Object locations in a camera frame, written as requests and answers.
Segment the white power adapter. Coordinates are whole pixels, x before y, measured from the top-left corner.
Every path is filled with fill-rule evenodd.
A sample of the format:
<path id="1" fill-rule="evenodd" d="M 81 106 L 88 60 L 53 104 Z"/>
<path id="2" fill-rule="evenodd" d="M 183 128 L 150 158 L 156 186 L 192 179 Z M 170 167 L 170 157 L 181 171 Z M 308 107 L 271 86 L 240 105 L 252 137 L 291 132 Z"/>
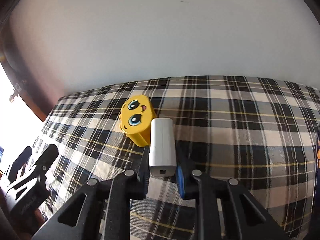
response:
<path id="1" fill-rule="evenodd" d="M 156 118 L 151 122 L 149 168 L 154 177 L 172 177 L 177 167 L 173 121 Z"/>

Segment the yellow cartoon face toy block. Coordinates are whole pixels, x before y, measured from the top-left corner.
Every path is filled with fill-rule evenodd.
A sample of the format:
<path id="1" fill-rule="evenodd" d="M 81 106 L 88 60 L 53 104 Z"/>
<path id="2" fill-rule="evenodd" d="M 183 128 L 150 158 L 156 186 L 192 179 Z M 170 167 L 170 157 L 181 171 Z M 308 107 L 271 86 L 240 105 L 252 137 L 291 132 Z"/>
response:
<path id="1" fill-rule="evenodd" d="M 135 95 L 127 99 L 119 114 L 120 129 L 135 145 L 144 148 L 150 145 L 151 122 L 156 113 L 149 98 Z"/>

